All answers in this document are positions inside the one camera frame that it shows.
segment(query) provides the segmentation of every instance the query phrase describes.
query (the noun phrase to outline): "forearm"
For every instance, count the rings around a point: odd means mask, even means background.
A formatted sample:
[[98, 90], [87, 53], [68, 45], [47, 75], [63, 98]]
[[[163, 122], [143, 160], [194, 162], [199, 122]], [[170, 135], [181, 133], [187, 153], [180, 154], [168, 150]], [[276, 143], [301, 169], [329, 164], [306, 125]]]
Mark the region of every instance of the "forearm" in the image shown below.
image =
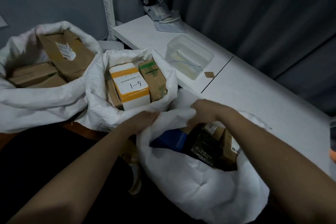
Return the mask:
[[336, 185], [332, 179], [295, 149], [234, 109], [221, 106], [217, 115], [295, 220], [335, 221]]
[[81, 223], [99, 194], [124, 142], [128, 128], [117, 127], [57, 174], [9, 221], [21, 223], [25, 216], [41, 216], [53, 209], [68, 212], [64, 222]]

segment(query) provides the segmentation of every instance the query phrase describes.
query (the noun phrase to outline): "white box with orange stripe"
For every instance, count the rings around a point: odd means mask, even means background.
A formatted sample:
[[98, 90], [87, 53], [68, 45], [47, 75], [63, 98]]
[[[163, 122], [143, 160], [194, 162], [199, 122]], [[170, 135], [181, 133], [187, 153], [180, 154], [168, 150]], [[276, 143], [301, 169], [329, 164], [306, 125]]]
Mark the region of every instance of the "white box with orange stripe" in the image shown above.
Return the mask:
[[133, 63], [109, 71], [125, 111], [151, 103], [148, 84]]

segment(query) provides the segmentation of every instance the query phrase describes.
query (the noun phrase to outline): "hand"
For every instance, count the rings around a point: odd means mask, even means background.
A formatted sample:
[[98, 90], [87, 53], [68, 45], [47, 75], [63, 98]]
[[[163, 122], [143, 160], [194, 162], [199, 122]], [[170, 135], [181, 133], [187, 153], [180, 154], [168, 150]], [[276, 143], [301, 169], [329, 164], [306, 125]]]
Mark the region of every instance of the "hand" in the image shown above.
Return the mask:
[[194, 128], [199, 123], [217, 121], [217, 114], [223, 107], [225, 106], [206, 99], [196, 100], [195, 103], [191, 105], [191, 108], [196, 110], [196, 115], [188, 121], [188, 127]]
[[125, 120], [118, 127], [129, 132], [130, 136], [136, 135], [140, 133], [142, 130], [144, 130], [145, 128], [152, 125], [159, 115], [160, 115], [159, 112], [142, 111], [132, 116], [128, 120]]

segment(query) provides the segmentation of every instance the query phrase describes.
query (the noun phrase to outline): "clear plastic container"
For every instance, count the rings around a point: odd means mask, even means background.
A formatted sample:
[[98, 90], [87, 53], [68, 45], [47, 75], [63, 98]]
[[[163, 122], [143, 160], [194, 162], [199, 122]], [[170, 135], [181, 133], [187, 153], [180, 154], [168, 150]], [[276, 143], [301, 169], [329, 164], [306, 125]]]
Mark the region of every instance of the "clear plastic container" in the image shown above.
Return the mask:
[[184, 35], [167, 44], [166, 61], [181, 73], [195, 80], [213, 59], [213, 54]]

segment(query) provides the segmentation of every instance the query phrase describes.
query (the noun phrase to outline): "white table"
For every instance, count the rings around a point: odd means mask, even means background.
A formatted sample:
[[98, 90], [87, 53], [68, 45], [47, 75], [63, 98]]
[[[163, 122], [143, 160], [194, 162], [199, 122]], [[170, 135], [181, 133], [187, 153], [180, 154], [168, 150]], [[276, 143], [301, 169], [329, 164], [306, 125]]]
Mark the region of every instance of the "white table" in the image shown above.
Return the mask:
[[[204, 72], [218, 74], [233, 57], [233, 54], [187, 24], [184, 25], [187, 30], [186, 34], [157, 31], [152, 19], [148, 15], [145, 15], [113, 28], [113, 33], [133, 50], [153, 48], [162, 57], [166, 56], [167, 44], [175, 37], [183, 34], [196, 43], [202, 43], [202, 47], [214, 54], [214, 58]], [[196, 80], [191, 80], [178, 70], [176, 70], [176, 75], [181, 87], [193, 90], [199, 94], [212, 81], [212, 78], [205, 77], [204, 73], [201, 73]]]
[[[310, 159], [327, 174], [329, 117], [303, 99], [186, 25], [186, 36], [208, 49], [214, 59], [193, 81], [176, 71], [183, 88], [237, 110], [250, 112], [272, 128], [272, 133]], [[156, 31], [146, 15], [114, 28], [114, 34], [132, 49], [151, 47], [165, 57], [167, 44], [181, 33]]]
[[246, 62], [233, 57], [202, 96], [259, 117], [272, 134], [330, 174], [329, 116]]

